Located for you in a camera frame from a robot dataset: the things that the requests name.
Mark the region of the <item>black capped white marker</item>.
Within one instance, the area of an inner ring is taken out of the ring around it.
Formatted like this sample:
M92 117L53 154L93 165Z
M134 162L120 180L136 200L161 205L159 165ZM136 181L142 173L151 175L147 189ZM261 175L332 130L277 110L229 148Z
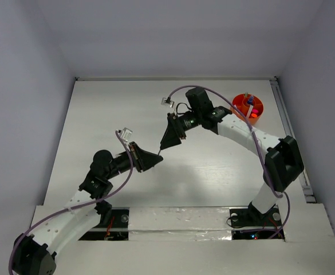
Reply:
M253 110L254 106L253 105L249 105L249 109L247 111L247 114L246 114L246 117L249 118L251 113L252 113L252 110Z

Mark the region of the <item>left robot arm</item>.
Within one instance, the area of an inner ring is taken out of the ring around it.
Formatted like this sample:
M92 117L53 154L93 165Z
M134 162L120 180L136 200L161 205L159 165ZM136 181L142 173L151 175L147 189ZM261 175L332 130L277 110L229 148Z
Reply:
M57 256L68 244L96 225L109 223L112 205L107 199L116 195L110 180L124 172L130 178L133 171L144 172L163 161L161 155L142 150L135 142L123 147L117 156L97 151L68 203L17 237L9 259L10 274L53 274Z

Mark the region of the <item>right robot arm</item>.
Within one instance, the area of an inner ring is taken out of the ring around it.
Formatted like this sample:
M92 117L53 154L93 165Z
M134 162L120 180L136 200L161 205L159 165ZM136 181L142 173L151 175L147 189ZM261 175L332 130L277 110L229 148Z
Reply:
M255 225L268 219L269 211L285 190L304 170L304 163L295 138L279 138L258 130L243 116L237 107L214 107L208 97L208 88L188 85L187 112L167 115L167 129L161 139L160 149L178 146L186 132L202 126L221 137L228 138L253 152L263 168L264 183L247 211L249 221Z

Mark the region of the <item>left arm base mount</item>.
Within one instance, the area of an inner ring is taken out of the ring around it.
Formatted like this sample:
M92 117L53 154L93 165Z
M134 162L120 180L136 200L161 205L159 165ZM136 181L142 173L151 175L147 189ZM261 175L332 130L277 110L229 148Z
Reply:
M111 212L110 219L100 222L86 232L80 241L127 241L129 239L129 209L116 208Z

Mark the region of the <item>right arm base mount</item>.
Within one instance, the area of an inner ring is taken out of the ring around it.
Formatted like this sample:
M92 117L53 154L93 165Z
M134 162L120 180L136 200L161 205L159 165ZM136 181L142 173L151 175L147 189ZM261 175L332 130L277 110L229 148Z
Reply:
M232 229L233 240L285 239L277 205L266 214L251 206L231 208L226 223Z

